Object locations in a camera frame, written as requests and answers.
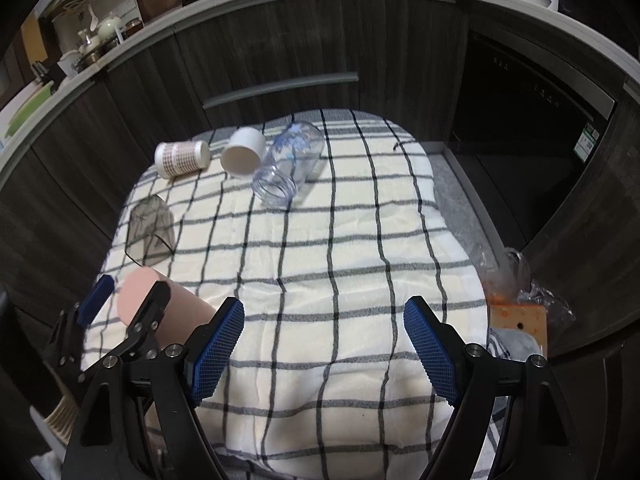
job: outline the countertop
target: countertop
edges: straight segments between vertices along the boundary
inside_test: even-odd
[[[73,78],[64,88],[58,90],[45,102],[16,132],[0,154],[0,187],[21,158],[22,154],[39,133],[82,92],[93,84],[94,76],[101,70],[110,70],[120,63],[148,48],[150,45],[169,37],[178,30],[208,20],[212,17],[275,0],[200,0],[187,7],[177,9],[151,23],[101,58],[97,63]],[[640,63],[625,50],[605,36],[579,23],[564,14],[535,6],[520,0],[475,0],[493,4],[504,9],[519,12],[540,22],[558,28],[577,40],[590,46],[602,56],[607,57],[628,78],[640,88]]]

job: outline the cabinet door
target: cabinet door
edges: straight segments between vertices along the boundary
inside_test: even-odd
[[[176,34],[196,94],[356,72],[353,0],[286,0],[247,7]]]
[[[638,446],[640,445],[640,332],[629,337],[622,348],[623,391],[620,395],[620,426],[615,452],[610,454],[609,478],[626,480],[640,477]]]
[[[639,132],[640,106],[625,95],[580,180],[524,249],[531,275],[577,317],[551,356],[640,319]]]
[[[552,364],[574,421],[589,479],[609,478],[620,424],[624,341],[622,338],[562,364]]]
[[[461,8],[436,0],[355,2],[360,109],[418,140],[446,140],[466,51]]]
[[[318,85],[272,92],[206,110],[212,128],[259,124],[317,108],[357,108],[356,83]]]

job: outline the blue gripper pad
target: blue gripper pad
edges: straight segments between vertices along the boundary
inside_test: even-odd
[[[197,406],[203,399],[213,395],[222,372],[228,365],[231,352],[244,328],[244,306],[235,298],[227,298],[209,325],[198,327],[196,330],[205,328],[215,329],[215,332],[208,338],[208,342],[203,341],[204,349],[194,359],[191,368],[193,375],[188,378],[191,400]]]
[[[435,322],[441,324],[433,312],[431,315]],[[404,304],[404,329],[436,393],[447,399],[449,404],[456,404],[460,398],[460,392],[456,386],[454,363],[436,335],[438,329],[434,330],[427,322],[415,298],[411,298]]]
[[[78,325],[87,329],[100,312],[104,303],[115,290],[113,278],[104,274],[94,285],[84,301],[78,307]]]

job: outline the white plastic cup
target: white plastic cup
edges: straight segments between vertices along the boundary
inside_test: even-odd
[[[237,129],[220,156],[220,165],[230,176],[250,179],[267,152],[267,140],[260,130],[245,126]]]
[[[173,178],[209,166],[211,153],[204,140],[161,142],[156,148],[156,170],[162,178]]]

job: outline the plastic bag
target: plastic bag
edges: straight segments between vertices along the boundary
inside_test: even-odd
[[[557,298],[550,290],[540,286],[538,282],[531,282],[531,290],[521,290],[517,297],[518,304],[544,305],[546,310],[546,338],[549,345],[554,345],[567,328],[575,322],[575,314],[569,305]]]
[[[503,254],[498,254],[497,266],[488,264],[489,258],[479,244],[476,244],[469,257],[476,266],[488,304],[514,304],[521,290],[530,291],[529,264],[523,254],[515,249],[505,249]]]
[[[575,322],[568,304],[550,290],[531,279],[529,263],[522,253],[507,248],[497,257],[497,266],[488,266],[488,257],[479,244],[470,255],[491,306],[514,304],[543,305],[546,311],[546,332],[549,345]]]

